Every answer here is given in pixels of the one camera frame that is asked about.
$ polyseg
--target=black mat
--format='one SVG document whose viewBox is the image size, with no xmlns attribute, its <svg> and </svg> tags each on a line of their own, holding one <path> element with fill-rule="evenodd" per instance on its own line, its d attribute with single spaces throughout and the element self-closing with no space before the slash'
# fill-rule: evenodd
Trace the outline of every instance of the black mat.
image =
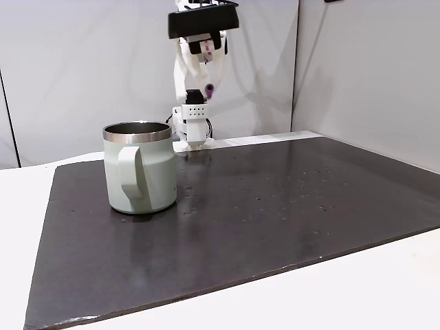
<svg viewBox="0 0 440 330">
<path fill-rule="evenodd" d="M 25 329 L 112 318 L 440 226 L 439 175 L 327 138 L 178 160 L 177 203 L 143 217 L 110 208 L 102 162 L 57 168 Z"/>
</svg>

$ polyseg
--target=white table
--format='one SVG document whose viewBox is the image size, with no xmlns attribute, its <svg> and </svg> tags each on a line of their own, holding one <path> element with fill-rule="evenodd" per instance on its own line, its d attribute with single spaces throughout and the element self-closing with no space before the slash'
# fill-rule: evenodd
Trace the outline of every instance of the white table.
<svg viewBox="0 0 440 330">
<path fill-rule="evenodd" d="M 216 147 L 314 138 L 242 137 Z M 0 170 L 0 329 L 22 329 L 55 168 Z M 440 230 L 174 304 L 81 326 L 116 329 L 440 329 Z"/>
</svg>

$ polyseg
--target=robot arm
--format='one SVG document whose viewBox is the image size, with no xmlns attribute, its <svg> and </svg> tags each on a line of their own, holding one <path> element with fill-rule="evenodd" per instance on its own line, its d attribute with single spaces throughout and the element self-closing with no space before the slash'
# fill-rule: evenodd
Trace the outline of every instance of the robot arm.
<svg viewBox="0 0 440 330">
<path fill-rule="evenodd" d="M 173 108 L 173 123 L 189 149 L 201 149 L 207 147 L 210 127 L 207 102 L 223 73 L 225 30 L 237 28 L 239 20 L 235 5 L 229 1 L 176 0 L 176 5 L 179 11 L 168 16 L 168 33 L 176 44 L 175 91 L 182 106 Z M 208 65 L 212 66 L 212 80 Z M 186 88 L 188 75 L 195 80 L 196 89 Z"/>
</svg>

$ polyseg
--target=sage green mug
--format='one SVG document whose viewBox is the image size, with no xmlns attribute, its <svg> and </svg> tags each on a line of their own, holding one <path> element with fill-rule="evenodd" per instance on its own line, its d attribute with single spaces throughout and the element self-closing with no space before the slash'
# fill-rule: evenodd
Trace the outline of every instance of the sage green mug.
<svg viewBox="0 0 440 330">
<path fill-rule="evenodd" d="M 170 125 L 121 122 L 105 127 L 102 134 L 109 202 L 115 210 L 152 213 L 175 202 L 176 159 Z"/>
</svg>

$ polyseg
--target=stainless steel rim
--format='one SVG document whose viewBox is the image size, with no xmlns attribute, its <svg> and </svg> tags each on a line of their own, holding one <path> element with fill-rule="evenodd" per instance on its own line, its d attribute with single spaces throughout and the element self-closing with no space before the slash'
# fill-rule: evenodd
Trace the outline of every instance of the stainless steel rim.
<svg viewBox="0 0 440 330">
<path fill-rule="evenodd" d="M 161 122 L 120 122 L 102 130 L 104 140 L 124 144 L 157 142 L 171 135 L 171 126 Z"/>
</svg>

